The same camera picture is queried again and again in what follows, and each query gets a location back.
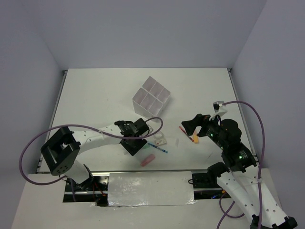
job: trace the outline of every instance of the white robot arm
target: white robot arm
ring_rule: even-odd
[[[293,229],[297,223],[288,217],[278,206],[263,179],[258,179],[259,164],[251,151],[241,143],[241,130],[236,121],[221,120],[227,110],[223,101],[213,104],[215,114],[198,114],[193,120],[183,121],[188,135],[201,126],[199,137],[208,136],[222,149],[224,163],[219,162],[208,168],[207,175],[213,183],[233,198],[251,224],[257,228],[260,201],[262,201],[262,229]],[[259,198],[258,182],[261,185],[262,198]]]
[[[149,127],[140,118],[134,123],[118,121],[98,130],[99,132],[71,131],[68,127],[60,128],[41,148],[51,174],[53,176],[66,175],[86,190],[92,187],[93,176],[85,165],[76,160],[76,157],[90,149],[115,144],[121,144],[133,156],[147,143],[145,139],[121,139],[102,132],[133,138],[148,133]]]

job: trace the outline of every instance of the clear plastic container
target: clear plastic container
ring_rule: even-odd
[[[170,95],[169,90],[150,76],[132,99],[134,111],[146,118],[160,116]]]

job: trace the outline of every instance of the gray wall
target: gray wall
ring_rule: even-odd
[[[266,130],[264,167],[287,214],[305,228],[305,1],[268,0],[233,67],[240,99],[257,108]],[[256,150],[261,130],[244,109]]]
[[[266,0],[22,0],[62,69],[232,67]]]
[[[25,181],[19,174],[22,148],[48,127],[61,83],[61,72],[22,4],[0,3],[0,228],[10,228]],[[43,139],[24,160],[34,172]]]

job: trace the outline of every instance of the small red object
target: small red object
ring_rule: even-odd
[[[141,163],[141,166],[144,167],[146,166],[147,164],[151,163],[154,159],[155,159],[155,155],[154,154],[150,154],[147,158],[145,158],[142,163]]]

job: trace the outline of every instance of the red wire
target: red wire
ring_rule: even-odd
[[[105,196],[106,196],[106,194],[104,194],[104,193],[103,193],[103,191],[102,191],[102,190],[100,190],[100,188],[97,186],[97,184],[96,184],[96,183],[95,183],[95,185],[96,185],[97,189],[98,189],[98,190],[99,190],[99,191],[102,193],[102,196],[103,196],[103,197],[105,197]]]

